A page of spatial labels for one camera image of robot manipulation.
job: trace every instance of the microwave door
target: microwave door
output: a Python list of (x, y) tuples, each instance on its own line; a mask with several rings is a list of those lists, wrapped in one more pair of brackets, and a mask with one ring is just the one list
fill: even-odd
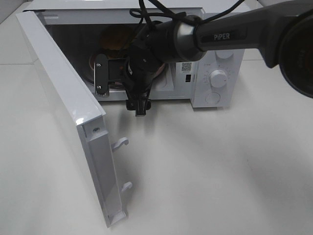
[(17, 18), (51, 110), (80, 168), (87, 169), (82, 173), (93, 180), (109, 227), (125, 213), (104, 120), (106, 113), (37, 15), (27, 11), (17, 14)]

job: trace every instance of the white table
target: white table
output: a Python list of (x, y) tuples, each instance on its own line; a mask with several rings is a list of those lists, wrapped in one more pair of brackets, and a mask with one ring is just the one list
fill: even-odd
[(111, 139), (130, 140), (115, 153), (119, 181), (134, 184), (128, 218), (107, 229), (14, 17), (0, 35), (0, 234), (312, 234), (313, 100), (254, 50), (228, 109), (156, 101), (138, 118), (102, 103)]

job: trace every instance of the button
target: button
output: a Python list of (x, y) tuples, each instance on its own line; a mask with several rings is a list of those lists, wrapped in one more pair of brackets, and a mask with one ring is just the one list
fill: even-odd
[(205, 99), (208, 104), (218, 104), (220, 100), (221, 95), (218, 93), (210, 93)]
[(228, 59), (230, 58), (234, 52), (232, 50), (216, 50), (215, 56), (220, 59)]

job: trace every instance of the black cable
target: black cable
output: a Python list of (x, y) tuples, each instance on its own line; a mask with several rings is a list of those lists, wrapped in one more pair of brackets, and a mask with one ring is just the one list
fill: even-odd
[(213, 20), (219, 19), (227, 14), (229, 14), (230, 12), (232, 12), (233, 10), (235, 10), (241, 3), (243, 3), (245, 0), (238, 0), (231, 8), (227, 9), (226, 11), (219, 13), (215, 16), (209, 17), (205, 20), (191, 20), (191, 19), (187, 19), (184, 16), (181, 16), (180, 13), (175, 14), (174, 12), (172, 12), (170, 9), (168, 9), (167, 7), (165, 7), (162, 3), (160, 3), (158, 0), (149, 0), (149, 2), (151, 2), (154, 6), (156, 6), (157, 9), (159, 9), (160, 11), (162, 11), (163, 13), (148, 13), (147, 12), (147, 8), (144, 4), (143, 0), (139, 0), (139, 6), (140, 6), (140, 10), (139, 9), (130, 9), (130, 15), (136, 18), (144, 18), (149, 26), (150, 29), (155, 29), (155, 25), (152, 23), (151, 18), (153, 16), (158, 16), (158, 17), (166, 17), (166, 18), (171, 18), (172, 20), (179, 20), (185, 24), (189, 24), (192, 26), (197, 26), (199, 24), (204, 24), (204, 23), (208, 23), (211, 22)]
[(133, 30), (132, 34), (129, 35), (128, 38), (126, 39), (126, 41), (124, 42), (123, 46), (121, 47), (121, 49), (118, 52), (118, 56), (121, 54), (122, 50), (124, 50), (127, 43), (129, 43), (131, 41), (131, 39), (136, 36), (137, 31), (139, 30), (142, 22), (143, 22), (143, 18), (140, 19), (139, 23), (137, 24), (136, 28)]
[(231, 8), (229, 8), (229, 9), (227, 9), (226, 11), (224, 11), (224, 12), (222, 12), (222, 13), (219, 13), (219, 14), (217, 14), (217, 15), (215, 15), (215, 16), (212, 16), (212, 17), (209, 17), (209, 18), (207, 18), (207, 19), (205, 19), (205, 20), (202, 20), (202, 21), (200, 22), (200, 24), (208, 23), (208, 22), (210, 22), (210, 21), (216, 20), (216, 19), (218, 19), (218, 18), (220, 18), (220, 17), (223, 17), (223, 16), (229, 14), (230, 12), (232, 12), (233, 10), (235, 10), (235, 9), (236, 9), (241, 3), (243, 3), (244, 1), (245, 1), (245, 0), (239, 0), (239, 1), (236, 2)]

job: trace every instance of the microwave oven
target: microwave oven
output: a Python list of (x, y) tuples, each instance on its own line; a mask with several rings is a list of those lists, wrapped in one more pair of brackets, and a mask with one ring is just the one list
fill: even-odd
[[(208, 18), (231, 6), (234, 0), (164, 0), (173, 12), (186, 12)], [(109, 139), (105, 111), (99, 101), (126, 100), (118, 82), (109, 92), (95, 92), (92, 60), (103, 50), (101, 40), (133, 30), (138, 19), (129, 9), (138, 8), (137, 0), (33, 0), (17, 15), (27, 46), (45, 94), (68, 144), (95, 192), (109, 227), (126, 216), (120, 194), (131, 187), (117, 183), (113, 152), (123, 144)], [(157, 11), (147, 3), (149, 12)], [(236, 12), (248, 11), (242, 4)], [(154, 20), (168, 19), (154, 17)], [(200, 61), (164, 66), (155, 79), (150, 98), (189, 99), (194, 108), (227, 107), (230, 104), (244, 50), (209, 51)]]

